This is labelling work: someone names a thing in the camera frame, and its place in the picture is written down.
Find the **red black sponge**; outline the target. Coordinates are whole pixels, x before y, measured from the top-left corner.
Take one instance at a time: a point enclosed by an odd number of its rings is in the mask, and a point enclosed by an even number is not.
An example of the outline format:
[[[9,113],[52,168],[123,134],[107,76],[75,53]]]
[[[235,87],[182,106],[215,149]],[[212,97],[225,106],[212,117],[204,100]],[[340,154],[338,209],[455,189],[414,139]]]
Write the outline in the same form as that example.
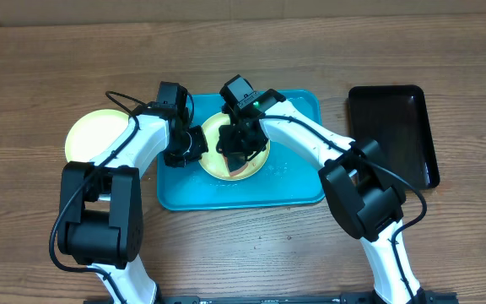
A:
[[[248,161],[244,155],[231,155],[224,158],[229,176],[241,174],[248,166]]]

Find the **yellow plate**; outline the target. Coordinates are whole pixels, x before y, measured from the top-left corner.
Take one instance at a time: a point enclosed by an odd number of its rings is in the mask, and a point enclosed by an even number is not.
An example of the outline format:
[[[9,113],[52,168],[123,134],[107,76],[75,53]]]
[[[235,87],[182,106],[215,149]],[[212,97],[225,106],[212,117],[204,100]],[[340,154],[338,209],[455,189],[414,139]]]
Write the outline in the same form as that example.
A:
[[[216,145],[219,141],[219,127],[229,123],[229,116],[218,112],[202,124],[202,130],[208,145],[208,152],[202,154],[199,163],[211,176],[225,181],[238,181],[254,175],[264,166],[269,156],[271,144],[267,143],[262,152],[250,162],[247,162],[236,173],[229,173],[224,156],[216,150]]]
[[[88,162],[104,152],[125,131],[128,115],[117,110],[103,109],[77,120],[65,140],[67,162]]]

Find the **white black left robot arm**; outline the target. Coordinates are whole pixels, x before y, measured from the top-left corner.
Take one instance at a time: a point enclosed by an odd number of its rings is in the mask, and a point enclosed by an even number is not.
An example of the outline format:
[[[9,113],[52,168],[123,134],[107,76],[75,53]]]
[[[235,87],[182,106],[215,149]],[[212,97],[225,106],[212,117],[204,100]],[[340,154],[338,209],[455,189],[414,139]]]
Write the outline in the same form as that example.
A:
[[[203,130],[193,126],[192,95],[163,82],[154,101],[128,112],[127,128],[88,162],[62,170],[59,215],[48,251],[70,273],[95,273],[112,303],[161,303],[159,286],[139,257],[143,241],[141,177],[156,156],[184,167],[207,152]]]

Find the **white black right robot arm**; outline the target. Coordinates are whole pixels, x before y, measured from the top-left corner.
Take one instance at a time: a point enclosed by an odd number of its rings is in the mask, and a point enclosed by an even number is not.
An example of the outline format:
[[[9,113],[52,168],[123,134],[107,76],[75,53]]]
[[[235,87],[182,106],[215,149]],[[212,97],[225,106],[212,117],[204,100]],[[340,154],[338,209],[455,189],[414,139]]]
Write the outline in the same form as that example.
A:
[[[417,222],[402,220],[405,192],[414,187],[389,169],[379,144],[329,131],[281,93],[260,93],[240,75],[219,93],[229,124],[219,129],[217,151],[229,174],[240,173],[269,142],[292,150],[317,170],[335,221],[361,241],[374,277],[375,301],[425,302],[402,239],[402,232]]]

